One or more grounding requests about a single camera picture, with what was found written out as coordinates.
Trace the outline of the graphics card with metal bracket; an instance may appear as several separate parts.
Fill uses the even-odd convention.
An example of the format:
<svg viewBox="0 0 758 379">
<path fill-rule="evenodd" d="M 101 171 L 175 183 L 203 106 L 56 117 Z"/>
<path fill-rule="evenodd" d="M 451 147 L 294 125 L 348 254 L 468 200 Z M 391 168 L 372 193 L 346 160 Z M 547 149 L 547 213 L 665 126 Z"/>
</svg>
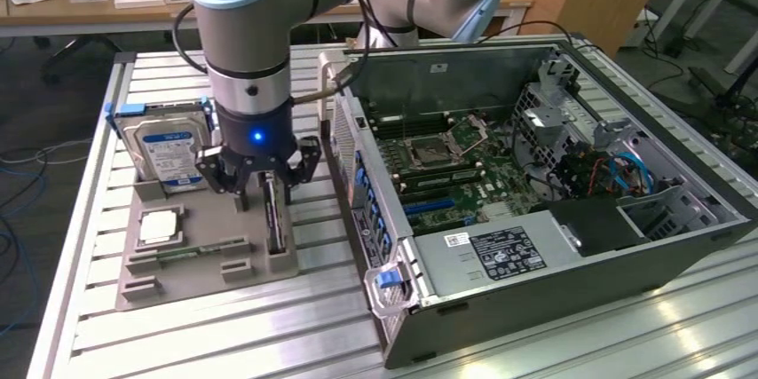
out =
<svg viewBox="0 0 758 379">
<path fill-rule="evenodd" d="M 267 214 L 268 253 L 271 255 L 278 255 L 284 253 L 287 250 L 283 224 L 283 199 L 279 181 L 272 172 L 260 172 L 258 177 Z"/>
</svg>

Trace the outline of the open grey PC case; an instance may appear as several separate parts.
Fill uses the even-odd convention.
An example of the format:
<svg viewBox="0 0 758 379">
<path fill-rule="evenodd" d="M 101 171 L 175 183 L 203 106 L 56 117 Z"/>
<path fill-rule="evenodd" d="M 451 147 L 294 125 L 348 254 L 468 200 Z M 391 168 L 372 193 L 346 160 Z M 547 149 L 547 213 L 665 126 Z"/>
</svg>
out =
<svg viewBox="0 0 758 379">
<path fill-rule="evenodd" d="M 758 230 L 758 186 L 731 164 L 710 165 L 694 146 L 695 132 L 665 104 L 599 52 L 567 41 L 531 40 L 476 45 L 390 48 L 363 56 L 327 51 L 319 57 L 330 103 L 326 159 L 342 221 L 356 257 L 363 294 L 386 367 L 419 364 L 475 343 L 516 333 L 631 296 L 661 290 L 706 256 Z M 577 145 L 551 170 L 524 165 L 514 152 L 511 118 L 528 83 L 559 86 L 599 114 L 591 146 Z M 539 179 L 547 201 L 651 195 L 685 185 L 745 221 L 697 235 L 683 233 L 583 257 L 570 274 L 520 279 L 480 292 L 439 297 L 418 255 L 380 159 L 362 103 L 382 111 L 432 113 L 506 106 L 511 151 Z M 374 278 L 396 269 L 404 284 L 379 289 Z"/>
</svg>

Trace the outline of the short black expansion slot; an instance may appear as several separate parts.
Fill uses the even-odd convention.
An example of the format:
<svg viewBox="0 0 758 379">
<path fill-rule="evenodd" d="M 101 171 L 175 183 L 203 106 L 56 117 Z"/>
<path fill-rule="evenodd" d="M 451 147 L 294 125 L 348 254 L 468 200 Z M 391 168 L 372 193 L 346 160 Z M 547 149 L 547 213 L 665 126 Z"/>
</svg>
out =
<svg viewBox="0 0 758 379">
<path fill-rule="evenodd" d="M 436 189 L 418 193 L 402 194 L 399 200 L 403 204 L 434 201 L 450 197 L 447 189 Z"/>
</svg>

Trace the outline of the CPU socket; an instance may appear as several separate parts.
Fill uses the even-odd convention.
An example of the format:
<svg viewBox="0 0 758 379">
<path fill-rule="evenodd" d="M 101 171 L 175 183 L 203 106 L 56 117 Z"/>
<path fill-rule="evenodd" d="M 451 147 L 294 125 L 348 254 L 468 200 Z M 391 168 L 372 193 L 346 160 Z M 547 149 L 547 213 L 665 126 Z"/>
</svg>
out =
<svg viewBox="0 0 758 379">
<path fill-rule="evenodd" d="M 411 164 L 418 170 L 450 166 L 458 163 L 456 155 L 451 151 L 446 139 L 439 135 L 408 139 L 406 141 L 406 149 L 410 153 Z"/>
</svg>

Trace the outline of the grey parts rack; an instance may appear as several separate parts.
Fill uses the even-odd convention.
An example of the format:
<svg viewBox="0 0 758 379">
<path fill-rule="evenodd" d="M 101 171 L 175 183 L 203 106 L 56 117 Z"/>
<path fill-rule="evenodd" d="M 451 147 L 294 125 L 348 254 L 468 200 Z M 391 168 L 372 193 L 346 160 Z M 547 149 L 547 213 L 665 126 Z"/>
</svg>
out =
<svg viewBox="0 0 758 379">
<path fill-rule="evenodd" d="M 125 227 L 117 310 L 147 308 L 283 280 L 298 274 L 300 268 L 283 184 L 275 170 L 255 171 L 247 168 L 247 211 L 236 211 L 232 197 L 215 193 L 208 184 L 202 190 L 164 194 L 156 182 L 136 182 Z M 283 199 L 287 250 L 278 255 L 268 253 L 267 214 L 258 177 L 260 172 L 272 172 L 276 176 Z M 141 217 L 160 210 L 176 213 L 176 235 L 167 242 L 141 245 Z M 218 243 L 222 251 L 216 255 L 171 262 L 160 262 L 155 257 L 159 251 L 167 249 Z"/>
</svg>

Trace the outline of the blue expansion slot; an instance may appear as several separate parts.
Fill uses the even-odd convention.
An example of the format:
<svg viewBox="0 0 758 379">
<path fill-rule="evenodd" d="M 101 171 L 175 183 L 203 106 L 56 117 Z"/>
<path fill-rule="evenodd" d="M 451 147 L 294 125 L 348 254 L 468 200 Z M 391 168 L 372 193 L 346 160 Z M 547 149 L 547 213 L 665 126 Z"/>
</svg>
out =
<svg viewBox="0 0 758 379">
<path fill-rule="evenodd" d="M 407 216 L 419 215 L 442 209 L 454 208 L 456 205 L 451 198 L 443 198 L 432 201 L 418 201 L 403 206 L 403 212 Z"/>
</svg>

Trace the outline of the perforated metal drive cage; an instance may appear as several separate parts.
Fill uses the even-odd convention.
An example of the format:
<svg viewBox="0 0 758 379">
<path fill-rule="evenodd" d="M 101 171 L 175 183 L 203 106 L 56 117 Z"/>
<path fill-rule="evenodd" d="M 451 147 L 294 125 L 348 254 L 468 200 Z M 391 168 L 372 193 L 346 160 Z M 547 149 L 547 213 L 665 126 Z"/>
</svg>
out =
<svg viewBox="0 0 758 379">
<path fill-rule="evenodd" d="M 559 86 L 528 83 L 511 118 L 518 136 L 514 152 L 520 164 L 536 162 L 551 170 L 577 145 L 591 146 L 599 114 L 581 97 Z"/>
</svg>

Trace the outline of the grey power supply unit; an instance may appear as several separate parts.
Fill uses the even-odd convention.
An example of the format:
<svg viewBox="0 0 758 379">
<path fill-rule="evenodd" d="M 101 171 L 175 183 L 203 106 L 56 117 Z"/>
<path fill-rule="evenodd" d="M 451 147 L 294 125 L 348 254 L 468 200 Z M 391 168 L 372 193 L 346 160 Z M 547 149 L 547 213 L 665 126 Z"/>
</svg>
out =
<svg viewBox="0 0 758 379">
<path fill-rule="evenodd" d="M 439 297 L 569 275 L 582 259 L 547 210 L 427 234 L 415 243 Z"/>
</svg>

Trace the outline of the green RAM stick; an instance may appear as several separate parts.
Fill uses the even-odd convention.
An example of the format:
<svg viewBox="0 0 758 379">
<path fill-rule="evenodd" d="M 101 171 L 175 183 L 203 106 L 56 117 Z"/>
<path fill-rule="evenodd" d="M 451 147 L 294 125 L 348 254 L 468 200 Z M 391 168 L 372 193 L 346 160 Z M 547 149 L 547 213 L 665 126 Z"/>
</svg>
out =
<svg viewBox="0 0 758 379">
<path fill-rule="evenodd" d="M 164 251 L 159 251 L 155 255 L 156 259 L 160 262 L 171 262 L 180 259 L 203 257 L 207 255 L 216 255 L 222 251 L 222 245 L 218 244 L 208 244 L 192 247 L 183 247 L 179 249 L 167 249 Z"/>
</svg>

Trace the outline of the wooden desk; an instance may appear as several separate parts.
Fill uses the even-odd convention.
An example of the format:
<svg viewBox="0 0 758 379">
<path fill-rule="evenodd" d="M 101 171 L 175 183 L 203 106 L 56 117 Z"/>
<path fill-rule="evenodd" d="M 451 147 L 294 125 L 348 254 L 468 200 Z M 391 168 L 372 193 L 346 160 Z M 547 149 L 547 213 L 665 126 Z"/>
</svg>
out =
<svg viewBox="0 0 758 379">
<path fill-rule="evenodd" d="M 522 21 L 532 0 L 500 0 L 494 14 L 502 28 Z M 0 38 L 27 36 L 80 36 L 169 30 L 181 4 L 117 9 L 113 1 L 71 3 L 47 0 L 15 5 L 0 0 Z M 340 5 L 308 21 L 308 24 L 360 21 L 356 4 Z"/>
</svg>

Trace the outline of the blue case latch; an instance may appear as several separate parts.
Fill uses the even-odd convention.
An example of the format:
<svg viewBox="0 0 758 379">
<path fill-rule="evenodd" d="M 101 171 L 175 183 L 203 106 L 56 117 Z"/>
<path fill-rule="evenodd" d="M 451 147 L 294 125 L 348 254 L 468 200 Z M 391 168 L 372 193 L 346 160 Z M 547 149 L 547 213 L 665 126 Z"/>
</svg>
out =
<svg viewBox="0 0 758 379">
<path fill-rule="evenodd" d="M 374 278 L 374 284 L 379 289 L 388 289 L 402 286 L 404 284 L 402 273 L 396 269 L 379 272 Z"/>
</svg>

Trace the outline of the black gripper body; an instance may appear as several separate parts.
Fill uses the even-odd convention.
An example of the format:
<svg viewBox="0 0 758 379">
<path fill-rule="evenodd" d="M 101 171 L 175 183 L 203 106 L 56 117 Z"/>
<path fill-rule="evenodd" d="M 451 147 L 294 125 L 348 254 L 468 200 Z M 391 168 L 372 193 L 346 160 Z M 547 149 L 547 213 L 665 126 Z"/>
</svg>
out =
<svg viewBox="0 0 758 379">
<path fill-rule="evenodd" d="M 243 114 L 216 103 L 222 158 L 255 171 L 282 170 L 298 149 L 292 131 L 292 102 L 262 114 Z"/>
</svg>

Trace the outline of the black office chair base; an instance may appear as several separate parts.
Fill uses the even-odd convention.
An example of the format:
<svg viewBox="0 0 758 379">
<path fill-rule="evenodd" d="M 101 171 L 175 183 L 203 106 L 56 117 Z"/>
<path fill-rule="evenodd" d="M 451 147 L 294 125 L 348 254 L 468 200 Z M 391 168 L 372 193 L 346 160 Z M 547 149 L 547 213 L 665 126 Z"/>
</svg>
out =
<svg viewBox="0 0 758 379">
<path fill-rule="evenodd" d="M 725 87 L 702 67 L 690 68 L 690 85 L 702 87 L 710 97 L 697 105 L 697 117 L 714 133 L 721 133 L 731 145 L 758 153 L 758 97 L 742 94 L 747 82 L 758 71 L 758 58 Z"/>
</svg>

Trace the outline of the metal socket cover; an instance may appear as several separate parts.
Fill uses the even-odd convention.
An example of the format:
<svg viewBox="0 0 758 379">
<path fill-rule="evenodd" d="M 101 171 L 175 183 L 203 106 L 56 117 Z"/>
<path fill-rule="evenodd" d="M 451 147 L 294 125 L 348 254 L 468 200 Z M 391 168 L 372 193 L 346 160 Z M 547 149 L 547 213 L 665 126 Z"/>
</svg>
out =
<svg viewBox="0 0 758 379">
<path fill-rule="evenodd" d="M 468 114 L 446 132 L 446 141 L 451 152 L 463 156 L 487 139 L 487 124 L 475 114 Z"/>
</svg>

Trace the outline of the black plastic shroud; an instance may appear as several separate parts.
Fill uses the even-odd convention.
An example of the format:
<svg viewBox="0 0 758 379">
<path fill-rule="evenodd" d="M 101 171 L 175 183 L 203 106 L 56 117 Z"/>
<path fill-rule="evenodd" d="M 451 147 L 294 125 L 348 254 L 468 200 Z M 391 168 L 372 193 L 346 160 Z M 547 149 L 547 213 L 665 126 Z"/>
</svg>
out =
<svg viewBox="0 0 758 379">
<path fill-rule="evenodd" d="M 583 257 L 647 242 L 613 197 L 547 201 L 544 207 L 578 240 L 577 248 Z"/>
</svg>

